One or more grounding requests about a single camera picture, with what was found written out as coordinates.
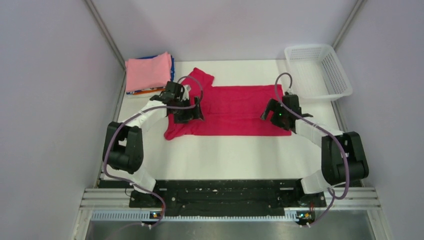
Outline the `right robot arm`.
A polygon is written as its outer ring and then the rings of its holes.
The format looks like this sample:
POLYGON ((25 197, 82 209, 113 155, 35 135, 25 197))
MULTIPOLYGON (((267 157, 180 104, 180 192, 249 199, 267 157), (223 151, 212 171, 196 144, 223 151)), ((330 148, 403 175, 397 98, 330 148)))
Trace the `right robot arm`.
POLYGON ((270 98, 260 114, 279 129, 309 140, 320 148, 320 168, 297 179, 293 200, 307 206, 314 195, 344 184, 340 199, 344 198, 352 181, 365 179, 370 174, 361 136, 355 131, 344 132, 318 122, 313 115, 304 113, 296 94, 286 93, 280 99, 270 98))

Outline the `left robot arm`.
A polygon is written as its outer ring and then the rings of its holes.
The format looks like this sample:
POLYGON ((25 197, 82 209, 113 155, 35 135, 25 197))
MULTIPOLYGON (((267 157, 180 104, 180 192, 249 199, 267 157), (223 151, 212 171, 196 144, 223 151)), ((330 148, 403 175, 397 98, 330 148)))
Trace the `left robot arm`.
POLYGON ((103 150, 103 173, 114 180, 125 181, 141 194, 141 200, 149 207, 160 202, 155 190, 156 180, 142 166, 144 161, 144 136, 160 120, 172 116, 176 124, 203 120, 200 93, 191 96, 188 84, 167 82, 165 89, 152 96, 146 105, 123 122, 108 124, 103 150))

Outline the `crimson red t shirt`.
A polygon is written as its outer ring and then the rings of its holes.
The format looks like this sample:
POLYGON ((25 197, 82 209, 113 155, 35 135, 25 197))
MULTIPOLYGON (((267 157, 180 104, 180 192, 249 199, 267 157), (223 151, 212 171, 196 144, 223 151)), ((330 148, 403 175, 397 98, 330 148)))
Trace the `crimson red t shirt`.
POLYGON ((183 84, 190 85, 189 96, 199 96, 204 119, 189 123, 175 123, 173 114, 168 117, 168 127, 163 136, 170 141, 184 135, 194 136, 257 136, 285 137, 291 131, 262 120, 270 99, 275 99, 275 85, 213 86, 214 76, 194 68, 183 84))

